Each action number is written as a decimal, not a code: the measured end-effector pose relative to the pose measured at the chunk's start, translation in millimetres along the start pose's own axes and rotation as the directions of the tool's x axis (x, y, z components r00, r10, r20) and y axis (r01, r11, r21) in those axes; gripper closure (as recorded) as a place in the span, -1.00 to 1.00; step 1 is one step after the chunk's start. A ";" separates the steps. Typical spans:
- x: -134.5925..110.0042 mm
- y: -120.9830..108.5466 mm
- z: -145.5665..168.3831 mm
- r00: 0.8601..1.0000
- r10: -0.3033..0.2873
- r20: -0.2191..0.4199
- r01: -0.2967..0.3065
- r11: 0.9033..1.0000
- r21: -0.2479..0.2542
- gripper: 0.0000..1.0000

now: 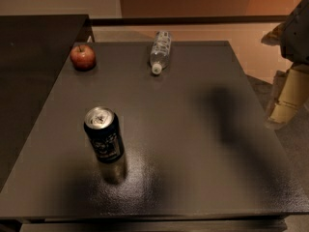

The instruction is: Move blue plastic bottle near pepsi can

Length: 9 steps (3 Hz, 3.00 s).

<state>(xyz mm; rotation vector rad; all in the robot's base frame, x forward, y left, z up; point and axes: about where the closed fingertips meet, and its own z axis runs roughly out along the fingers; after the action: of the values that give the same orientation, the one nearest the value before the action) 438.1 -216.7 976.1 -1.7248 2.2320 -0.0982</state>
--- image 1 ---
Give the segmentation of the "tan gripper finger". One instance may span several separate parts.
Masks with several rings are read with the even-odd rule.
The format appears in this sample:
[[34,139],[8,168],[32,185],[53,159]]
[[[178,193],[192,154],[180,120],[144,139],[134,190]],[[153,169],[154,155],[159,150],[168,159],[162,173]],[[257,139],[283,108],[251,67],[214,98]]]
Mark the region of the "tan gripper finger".
[[293,63],[287,71],[277,71],[267,104],[265,126],[271,130],[283,128],[303,105],[308,105],[308,99],[308,65]]
[[261,43],[271,46],[280,45],[284,29],[285,23],[278,24],[274,29],[272,29],[262,37]]

